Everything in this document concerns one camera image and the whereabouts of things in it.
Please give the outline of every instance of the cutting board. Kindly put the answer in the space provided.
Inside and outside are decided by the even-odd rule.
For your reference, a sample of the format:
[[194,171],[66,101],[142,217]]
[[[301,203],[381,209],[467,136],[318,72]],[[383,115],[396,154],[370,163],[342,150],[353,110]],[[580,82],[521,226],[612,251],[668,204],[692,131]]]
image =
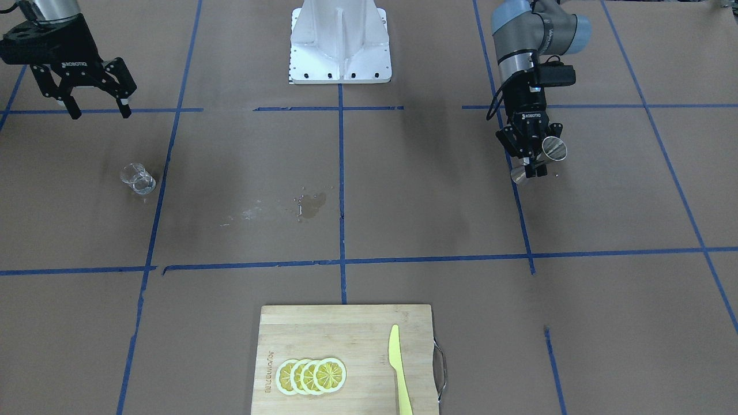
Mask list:
[[[264,306],[259,323],[252,415],[399,414],[387,342],[393,324],[413,415],[438,415],[430,305]],[[285,395],[277,368],[288,359],[340,359],[343,387],[331,394]]]

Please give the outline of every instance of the glass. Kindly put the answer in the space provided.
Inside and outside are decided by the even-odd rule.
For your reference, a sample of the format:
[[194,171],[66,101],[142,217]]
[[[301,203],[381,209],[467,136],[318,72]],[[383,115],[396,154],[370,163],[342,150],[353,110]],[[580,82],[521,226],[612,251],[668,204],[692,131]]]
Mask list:
[[131,163],[120,171],[120,179],[138,194],[149,194],[156,187],[156,180],[141,163]]

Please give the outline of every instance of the yellow knife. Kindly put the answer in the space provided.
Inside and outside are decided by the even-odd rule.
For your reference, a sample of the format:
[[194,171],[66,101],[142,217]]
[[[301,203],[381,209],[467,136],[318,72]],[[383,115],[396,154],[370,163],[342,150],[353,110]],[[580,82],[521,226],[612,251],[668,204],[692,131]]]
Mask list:
[[390,332],[390,365],[397,373],[397,397],[400,403],[400,415],[413,415],[410,407],[410,395],[407,394],[405,372],[402,369],[402,354],[400,354],[400,327],[395,324]]

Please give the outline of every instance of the lemon slice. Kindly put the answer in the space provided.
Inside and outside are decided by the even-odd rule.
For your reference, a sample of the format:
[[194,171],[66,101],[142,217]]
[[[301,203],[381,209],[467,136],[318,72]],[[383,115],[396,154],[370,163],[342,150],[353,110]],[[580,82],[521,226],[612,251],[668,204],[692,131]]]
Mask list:
[[292,371],[292,366],[297,363],[297,359],[285,360],[277,369],[277,389],[285,395],[295,395],[297,392],[292,388],[292,384],[289,382],[289,376]]
[[313,382],[321,392],[330,394],[338,391],[346,382],[346,366],[335,357],[323,359],[315,368]]
[[300,389],[304,390],[310,395],[323,394],[323,392],[321,392],[321,390],[318,389],[318,387],[315,385],[313,377],[318,363],[320,363],[320,360],[311,360],[309,363],[306,363],[305,367],[303,367],[302,373],[300,374]]
[[310,363],[311,361],[312,359],[298,360],[289,371],[289,384],[290,386],[292,386],[292,390],[299,393],[300,395],[308,395],[308,393],[300,387],[300,379],[303,375],[303,369],[305,368],[305,365]]

